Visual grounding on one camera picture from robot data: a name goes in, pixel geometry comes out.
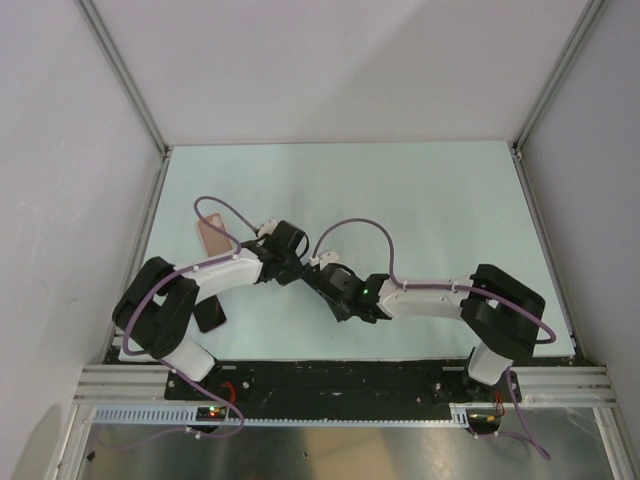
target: metal frame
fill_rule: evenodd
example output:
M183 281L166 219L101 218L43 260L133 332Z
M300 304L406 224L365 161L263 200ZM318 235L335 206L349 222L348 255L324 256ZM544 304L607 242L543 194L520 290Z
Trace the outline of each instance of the metal frame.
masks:
M132 107L143 122L148 135L161 154L152 191L147 202L144 219L141 223L136 247L132 252L124 285L128 284L134 272L139 268L144 250L147 245L153 218L160 199L160 193L166 176L171 149L167 146L162 135L147 108L142 95L113 39L111 38L99 12L92 0L77 0L77 4L87 20L97 43L105 53L125 94L131 101ZM591 0L585 8L582 17L572 32L562 54L560 55L552 74L540 93L534 108L528 116L520 134L514 142L514 163L520 179L527 204L529 206L540 243L543 247L554 286L560 297L560 303L569 321L569 328L573 331L570 321L569 308L563 294L563 289L553 255L549 247L543 221L539 215L537 203L531 191L526 171L521 164L521 148L529 138L533 128L542 117L545 109L554 97L568 69L573 64L577 54L583 46L588 34L600 18L608 0ZM114 330L110 330L105 340L103 354L110 346ZM524 408L592 408L596 416L605 449L616 479L633 478L639 474L637 458L626 438L624 425L621 424L621 414L615 393L605 367L520 367L514 369L519 376L522 406ZM164 389L167 382L168 370L159 365L88 365L80 378L74 397L69 421L64 436L60 439L56 455L54 456L47 478L71 480L77 478L84 463L83 453L89 439L91 425L105 422L113 412L125 412L118 418L118 423L140 423L140 416L135 412L171 412L176 408L192 409L197 405L209 405L210 402L169 402L164 400ZM465 425L465 408L484 407L485 404L452 405L454 421L447 426L462 427ZM163 417L171 422L171 416ZM297 420L289 421L261 421L260 425L306 425Z
M542 87L540 95L538 95L520 133L514 141L517 150L521 150L531 136L531 132L555 97L556 92L562 85L562 81L571 69L571 66L608 4L609 0L590 0L583 10L580 19L576 23L571 35L569 35L567 43L551 70L549 78L545 82L544 87Z
M127 67L122 60L122 55L118 52L116 44L113 42L109 30L107 29L100 13L96 9L92 0L76 0L82 16L85 18L89 25L89 29L94 34L96 42L100 46L107 58L107 63L111 66L113 73L117 77L122 90L131 102L131 106L137 113L138 117L142 121L145 129L151 141L154 143L160 155L165 155L168 152L167 144L162 138L162 134L156 125L156 122L147 107L140 90L133 81L133 77L127 70Z

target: metal floor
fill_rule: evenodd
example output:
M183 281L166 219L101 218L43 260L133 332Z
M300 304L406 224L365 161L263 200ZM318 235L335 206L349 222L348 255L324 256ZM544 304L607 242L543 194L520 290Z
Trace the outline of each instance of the metal floor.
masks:
M462 429L249 427L224 440L172 434L126 452L97 448L80 478L154 480L613 479L591 409L525 412L552 456ZM104 426L122 445L166 427ZM521 431L513 410L502 430Z

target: cable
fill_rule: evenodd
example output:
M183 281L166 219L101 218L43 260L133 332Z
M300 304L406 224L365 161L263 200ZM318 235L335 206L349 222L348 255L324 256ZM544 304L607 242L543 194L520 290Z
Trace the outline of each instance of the cable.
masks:
M509 379L511 378L511 368L507 368L504 371L504 374L507 378L507 385L510 385L511 382L509 381ZM509 388L509 394L511 396L511 401L513 402L513 406L516 409L516 414L518 415L518 418L520 419L520 423L522 424L522 428L524 428L524 431L527 432L526 436L516 432L495 432L495 433L479 434L473 430L473 427L471 425L469 425L469 429L468 429L469 432L474 436L474 438L475 437L483 437L483 438L508 437L508 438L514 438L516 440L520 440L522 442L526 442L529 445L531 445L533 448L535 448L542 458L544 458L546 461L550 461L551 455L549 454L549 452L547 452L544 449L544 447L540 445L540 443L538 443L538 440L536 439L536 437L534 437L533 434L531 433L531 430L529 430L529 424L524 419L524 415L522 414L522 409L518 404L518 401L516 399L515 394L513 393L512 388Z
M454 288L457 290L461 290L461 291L466 291L466 292L470 292L470 293L475 293L478 295L482 295L486 298L490 298L492 300L496 300L497 302L501 303L502 305L506 306L507 308L513 310L514 312L524 316L526 319L528 319L529 321L533 322L536 326L538 326L538 328L541 328L542 330L544 330L548 335L549 338L545 338L542 340L537 340L536 344L548 344L548 343L553 343L556 341L557 337L555 332L545 323L542 322L542 320L540 320L538 317L536 317L535 315L527 312L524 308L520 307L519 305L516 305L515 303L513 303L510 300L507 300L504 297L501 297L500 295L497 295L493 292L490 292L488 290L485 290L483 288L478 288L478 287L469 287L467 285L451 285L449 283L405 283L405 282L401 282L398 277L396 277L396 274L394 272L394 264L395 264L395 246L393 244L393 239L391 238L391 235L389 234L389 231L384 228L382 225L380 225L378 222L374 221L374 220L370 220L368 218L360 218L360 217L354 217L354 218L347 218L346 220L342 220L334 225L332 225L331 227L329 227L327 230L324 231L324 233L320 236L320 239L318 240L318 242L316 243L315 248L313 249L313 255L312 257L317 258L318 256L318 251L320 250L320 245L322 244L322 242L324 241L324 239L327 237L327 235L329 235L329 233L331 233L333 230L335 230L338 227L341 227L342 225L346 225L348 223L366 223L369 225L373 225L374 227L376 227L378 230L380 230L385 238L387 239L387 243L389 244L389 279L394 283L394 285L396 285L398 288L402 288L402 289L406 289L406 290L414 290L414 289L425 289L425 290L453 290Z
M231 210L231 212L233 212L233 214L238 217L240 220L242 220L242 222L251 229L251 231L255 234L258 233L258 229L256 228L256 226L254 224L252 224L249 220L247 220L245 218L244 215L242 215L238 210L236 210L235 208L233 208L231 205L229 205L227 202L225 202L224 200L218 198L218 197L212 197L210 195L203 195L201 197L196 198L196 201L193 204L193 209L196 211L196 215L198 216L198 218L200 220L202 220L205 225L207 225L210 228L213 228L216 232L221 233L222 235L224 235L225 237L227 237L229 240L235 240L233 235L231 235L230 233L225 232L224 230L221 230L219 228L217 228L215 225L209 223L207 221L206 218L204 218L204 215L202 215L202 213L200 213L200 209L198 208L198 205L200 205L200 202L203 200L211 200L213 202L219 203L220 205L224 205L225 207L227 207L229 210Z
M231 240L233 242L233 244L235 245L235 250L233 251L233 253L225 254L225 255L222 255L222 256L218 256L218 257L209 258L209 259L204 260L202 262L199 262L199 263L196 263L196 264L193 264L193 265L189 265L188 267L184 267L184 268L180 268L178 270L175 270L174 272L170 273L169 275L164 277L162 280L160 280L156 285L154 285L153 288L151 288L151 290L149 290L149 292L147 292L147 294L144 296L142 301L138 304L138 306L134 310L133 314L131 315L131 318L129 319L129 323L127 324L127 328L124 331L124 336L123 336L123 339L122 339L122 350L127 355L138 356L138 355L144 355L145 354L145 352L143 350L141 350L141 351L133 351L133 350L131 350L129 348L129 339L131 338L131 332L133 331L133 327L135 326L136 322L140 318L141 313L144 311L145 307L149 304L149 302L151 302L153 300L153 297L158 293L158 291L160 289L162 289L162 287L164 287L167 283L169 283L174 278L179 277L180 275L183 275L185 273L192 272L196 268L209 267L211 265L216 265L218 263L222 263L222 262L226 262L228 260L231 260L231 259L233 259L233 256L239 254L240 250L242 249L240 241L236 237L234 237L230 233L227 233L224 230L216 227L215 225L210 223L206 218L204 218L204 216L200 213L200 210L198 208L198 205L200 204L200 202L202 200L212 200L214 202L218 202L218 203L224 205L229 210L231 210L235 215L237 215L238 218L240 218L240 220L242 220L244 222L244 224L247 225L254 233L257 233L257 231L258 231L258 229L253 224L251 224L251 222L249 222L244 216L242 216L240 214L240 212L238 212L235 208L233 208L227 202L225 202L223 200L220 200L219 198L211 197L211 196L202 196L202 197L197 198L196 201L193 204L193 208L194 208L198 218L200 218L200 220L202 220L202 222L205 225L207 225L209 228L212 228L216 232L224 235L229 240ZM187 377L184 373L182 373L181 371L177 370L170 363L168 363L168 362L166 362L166 361L164 361L162 359L160 359L159 362L161 364L165 365L166 367L168 367L170 370L174 371L185 382L187 382L189 385L191 385L191 387L193 387L194 389L198 390L200 393L204 394L205 396L211 398L212 400L214 400L216 402L219 402L219 403L222 403L223 405L225 405L227 408L232 410L238 416L238 418L240 419L240 424L230 432L218 433L218 434L216 434L216 433L198 432L196 434L197 438L200 438L200 436L204 436L204 437L208 437L208 438L225 438L225 437L230 437L231 435L235 435L240 430L242 430L242 428L244 427L245 418L242 415L242 412L238 409L238 407L233 405L231 402L228 402L225 399L223 399L223 398L215 395L214 393L208 391L207 389L203 388L197 382L194 382L189 377ZM183 428L182 427L179 428L179 429L178 428L170 428L170 429L167 429L167 430L163 430L163 431L158 432L157 434L151 436L150 438L148 438L148 439L146 439L144 441L136 442L136 443L131 444L131 445L125 445L123 447L112 447L111 449L117 450L117 451L122 451L122 450L127 450L129 448L135 448L135 447L138 447L140 445L145 445L146 443L151 442L151 441L155 440L158 437L161 437L163 435L167 435L169 433L175 433L177 431L183 431Z

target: white enclosure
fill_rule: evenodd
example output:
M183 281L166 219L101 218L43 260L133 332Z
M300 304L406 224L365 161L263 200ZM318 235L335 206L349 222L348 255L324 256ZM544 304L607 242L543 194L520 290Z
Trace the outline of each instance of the white enclosure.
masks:
M97 0L165 141L514 140L587 0Z
M0 478L37 479L159 157L73 2L2 2L0 64Z

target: purple cable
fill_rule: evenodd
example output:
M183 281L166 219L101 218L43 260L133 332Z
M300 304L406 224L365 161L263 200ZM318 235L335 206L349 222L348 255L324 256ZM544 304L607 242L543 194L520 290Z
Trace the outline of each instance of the purple cable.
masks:
M331 227L329 227L327 230L324 231L324 233L322 235L320 235L320 239L318 240L318 243L316 243L315 248L313 249L313 257L317 257L318 256L318 251L320 250L320 245L322 244L322 242L324 241L324 239L327 237L327 235L329 235L329 233L331 233L332 231L334 231L336 228L341 227L342 225L346 225L347 223L366 223L369 225L373 225L374 227L376 227L378 230L380 230L384 236L387 239L387 243L389 244L389 278L391 279L391 281L398 287L398 288L402 288L402 289L407 289L407 290L414 290L414 289L425 289L425 290L453 290L454 286L448 283L407 283L404 284L403 282L401 282L398 277L396 277L396 274L394 272L394 264L395 264L395 256L396 256L396 252L395 252L395 246L393 244L393 239L391 238L391 235L389 234L388 230L386 228L384 228L382 225L380 225L378 222L374 221L374 220L370 220L368 218L359 218L359 217L355 217L355 218L347 218L346 220L342 220L338 223L336 223L335 225L332 225ZM489 292L488 290L484 290L482 288L478 288L478 287L468 287L466 285L456 285L455 286L456 289L458 290L463 290L466 292L471 292L471 293L476 293L478 295L483 295L486 298L491 298L493 300L496 300L497 302L501 303L502 305L506 306L507 308L510 308L511 310L515 311L516 313L519 313L520 315L524 316L527 320L533 322L536 326L538 326L538 328L541 328L542 330L544 330L548 335L549 338L545 338L542 340L537 340L536 344L548 344L548 343L553 343L556 341L556 334L555 332L545 323L542 322L542 320L540 320L538 317L536 317L535 315L527 312L524 308L520 307L519 305L516 305L515 303L513 303L510 300L507 300L504 297L501 297L500 295L497 295L493 292Z
M507 368L504 371L504 374L505 374L507 379L511 378L511 368ZM526 443L530 444L531 446L533 446L533 448L535 448L538 451L538 453L540 454L540 456L542 458L544 458L547 462L551 461L551 455L549 454L549 452L547 452L544 449L544 447L538 443L538 440L536 440L536 437L534 437L533 434L531 433L531 430L529 430L529 424L524 419L524 415L522 414L522 409L520 408L520 405L518 405L518 401L516 399L515 394L513 393L513 389L512 388L509 388L509 395L511 396L511 401L513 402L513 406L516 409L516 414L518 415L518 418L520 419L520 423L522 424L522 428L524 428L524 431L527 432L527 436L522 435L520 433L515 433L515 432L498 432L497 435L495 435L493 433L478 434L473 430L473 427L471 427L471 425L469 425L469 432L471 432L471 434L473 434L474 436L477 435L478 437L483 437L483 438L508 437L508 438L514 438L516 440L520 440L521 442L526 442Z
M131 318L129 319L129 323L127 324L127 328L124 331L124 336L123 336L123 339L122 339L122 350L127 355L138 356L138 355L144 355L145 354L144 351L137 351L136 352L136 351L130 350L129 349L129 339L131 338L131 332L133 331L133 327L135 326L136 322L140 318L140 315L141 315L142 311L149 304L149 302L151 302L153 300L153 297L158 293L158 291L160 291L160 289L162 287L164 287L167 283L169 283L174 278L176 278L176 277L178 277L180 275L183 275L185 273L192 272L194 270L194 267L198 267L198 268L209 267L211 265L216 265L218 263L226 262L228 260L231 260L234 255L237 255L238 253L240 253L240 250L242 248L241 245L240 245L240 241L236 237L231 235L230 233L225 232L224 230L216 227L215 225L213 225L212 223L207 221L207 219L202 215L202 213L200 213L200 210L199 210L198 206L199 206L199 204L200 204L200 202L202 200L212 200L214 202L218 202L218 203L224 205L229 210L231 210L235 215L237 215L238 218L240 220L242 220L244 222L244 224L247 225L254 233L256 233L258 231L257 228L254 225L251 224L251 222L249 222L243 215L240 214L240 212L238 212L235 208L233 208L227 202L225 202L225 201L223 201L223 200L221 200L219 198L211 197L211 196L202 196L202 197L197 198L195 203L193 204L193 208L194 208L198 218L200 220L202 220L202 222L205 225L207 225L209 228L212 228L216 232L224 235L229 240L231 240L235 245L235 250L231 254L224 255L224 256L221 256L221 257L214 257L214 258L211 258L211 259L207 259L207 260L205 260L203 262L196 263L194 265L189 265L188 267L184 267L184 268L180 268L178 270L175 270L174 272L170 273L169 275L164 277L162 280L160 280L151 290L149 290L149 292L144 296L142 301L138 304L138 306L134 310L133 314L131 315ZM160 363L165 365L166 367L168 367L170 370L175 371L184 381L186 381L189 385L191 385L193 388L198 390L200 393L206 395L207 397L211 398L212 400L214 400L216 402L222 403L223 405L225 405L230 410L233 410L233 412L235 412L235 414L238 416L238 418L240 420L240 424L230 432L220 433L220 434L197 432L196 434L199 433L200 436L207 437L207 438L225 438L225 437L230 437L231 435L235 435L240 430L242 430L242 428L244 427L245 418L242 415L242 412L238 409L238 407L233 405L231 402L228 402L225 399L223 399L223 398L215 395L214 393L208 391L207 389L203 388L197 382L194 382L189 377L187 377L184 373L178 371L173 365L165 362L164 360L160 360ZM167 435L169 433L176 433L176 432L179 432L179 431L184 431L184 428L183 427L176 427L176 428L170 428L170 429L167 429L167 430L163 430L161 432L156 433L155 435L152 435L151 437L149 437L149 438L147 438L145 440L142 440L140 442L135 442L135 443L132 443L130 445L124 445L124 446L121 446L121 447L105 445L100 441L100 439L98 438L97 435L96 435L96 441L98 442L99 445L101 445L101 446L103 446L105 448L109 448L109 449L114 450L114 451L124 451L124 450L128 450L129 448L135 448L135 447L139 447L141 445L145 445L145 444L147 444L149 442L152 442L156 438L162 437L162 436Z

